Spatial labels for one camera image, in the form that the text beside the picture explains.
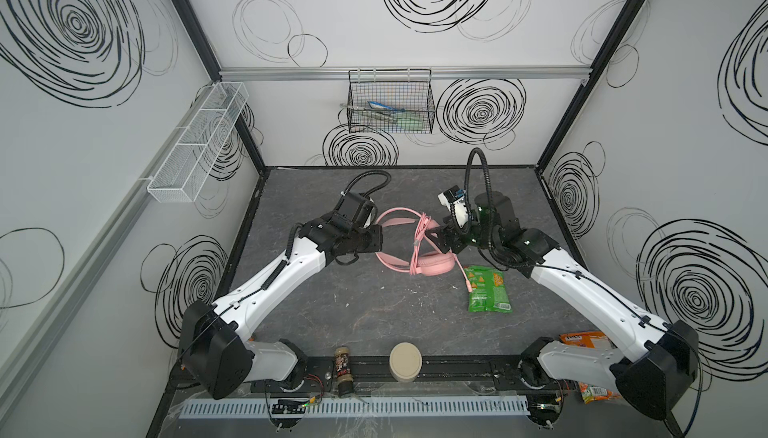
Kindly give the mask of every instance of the orange snack bag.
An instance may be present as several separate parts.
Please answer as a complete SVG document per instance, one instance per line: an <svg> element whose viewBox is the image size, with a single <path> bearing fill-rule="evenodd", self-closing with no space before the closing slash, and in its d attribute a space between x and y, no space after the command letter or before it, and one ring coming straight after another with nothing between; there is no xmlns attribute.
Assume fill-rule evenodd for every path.
<svg viewBox="0 0 768 438"><path fill-rule="evenodd" d="M596 348L598 350L610 350L615 348L614 344L602 331L585 331L584 333L568 333L560 335L560 341L567 345L575 347ZM581 399L584 403L591 403L600 400L619 400L621 395L613 391L606 390L601 386L591 386L586 383L578 384L581 391Z"/></svg>

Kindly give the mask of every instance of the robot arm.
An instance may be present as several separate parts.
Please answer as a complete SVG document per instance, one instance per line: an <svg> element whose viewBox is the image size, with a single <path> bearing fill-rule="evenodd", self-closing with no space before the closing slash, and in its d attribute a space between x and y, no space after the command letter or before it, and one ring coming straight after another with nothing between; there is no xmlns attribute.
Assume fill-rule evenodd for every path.
<svg viewBox="0 0 768 438"><path fill-rule="evenodd" d="M465 189L475 154L483 164L485 193L475 198L472 209ZM454 186L439 196L451 215L445 218L446 225L428 234L441 251L458 253L467 246L487 250L498 266L518 269L557 293L617 346L595 350L539 338L521 355L518 369L523 381L532 387L557 379L602 386L621 393L646 416L674 420L672 407L698 371L696 331L682 321L669 324L642 309L573 260L551 237L521 228L512 201L491 190L480 149L470 153L465 189ZM456 203L466 213L459 214Z"/></svg>
<svg viewBox="0 0 768 438"><path fill-rule="evenodd" d="M364 193L352 186L368 175L385 182ZM370 194L391 177L372 170L347 185L336 207L323 216L297 224L281 255L253 278L212 305L196 301L184 312L179 360L213 398L223 398L244 381L271 379L296 387L304 373L301 351L287 340L267 344L251 341L259 323L288 294L340 256L381 251L382 227L371 225L376 206Z"/></svg>

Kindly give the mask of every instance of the black wire basket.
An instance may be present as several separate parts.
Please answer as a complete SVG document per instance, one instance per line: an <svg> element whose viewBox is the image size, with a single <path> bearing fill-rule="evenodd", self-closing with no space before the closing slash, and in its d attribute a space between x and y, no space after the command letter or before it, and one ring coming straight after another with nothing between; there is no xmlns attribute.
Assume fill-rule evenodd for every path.
<svg viewBox="0 0 768 438"><path fill-rule="evenodd" d="M350 70L350 132L432 133L435 99L430 69Z"/></svg>

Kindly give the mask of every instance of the white mesh basket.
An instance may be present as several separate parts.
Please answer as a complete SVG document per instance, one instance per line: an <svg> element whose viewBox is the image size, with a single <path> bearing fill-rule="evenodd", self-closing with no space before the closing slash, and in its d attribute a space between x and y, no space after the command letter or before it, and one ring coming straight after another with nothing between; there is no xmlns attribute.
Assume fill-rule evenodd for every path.
<svg viewBox="0 0 768 438"><path fill-rule="evenodd" d="M208 89L202 107L147 187L157 201L191 203L197 199L247 99L242 82L219 82Z"/></svg>

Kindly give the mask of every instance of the beige lid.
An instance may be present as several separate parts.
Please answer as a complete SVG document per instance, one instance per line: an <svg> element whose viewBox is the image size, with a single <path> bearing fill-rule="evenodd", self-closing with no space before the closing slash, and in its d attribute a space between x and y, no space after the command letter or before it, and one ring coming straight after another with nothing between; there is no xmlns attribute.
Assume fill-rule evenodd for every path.
<svg viewBox="0 0 768 438"><path fill-rule="evenodd" d="M400 343L389 354L389 370L398 381L412 381L422 369L422 354L410 343Z"/></svg>

